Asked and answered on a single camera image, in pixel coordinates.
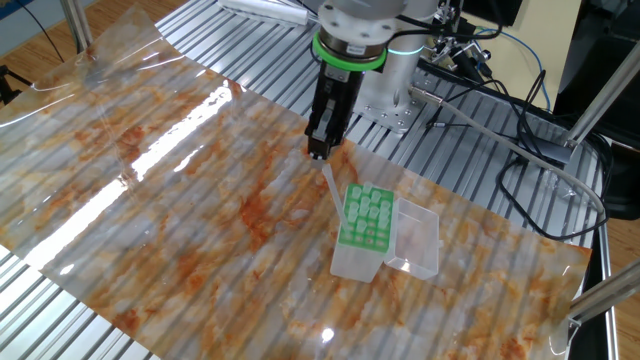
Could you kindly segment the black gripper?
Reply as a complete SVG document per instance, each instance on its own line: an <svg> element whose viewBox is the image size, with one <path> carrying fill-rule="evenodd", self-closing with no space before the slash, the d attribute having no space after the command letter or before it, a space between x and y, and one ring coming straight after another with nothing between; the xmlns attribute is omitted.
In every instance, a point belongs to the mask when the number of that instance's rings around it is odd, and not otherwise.
<svg viewBox="0 0 640 360"><path fill-rule="evenodd" d="M322 65L316 84L308 129L308 152L328 160L344 142L364 73Z"/></svg>

